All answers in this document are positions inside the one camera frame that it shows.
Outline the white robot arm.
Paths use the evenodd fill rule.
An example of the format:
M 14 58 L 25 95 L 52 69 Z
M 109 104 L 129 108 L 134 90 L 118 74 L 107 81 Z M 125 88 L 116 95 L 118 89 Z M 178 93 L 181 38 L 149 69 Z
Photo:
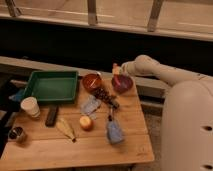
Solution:
M 171 89 L 162 114 L 162 171 L 213 171 L 213 76 L 164 65 L 147 55 L 115 64 L 115 75 L 153 75 Z

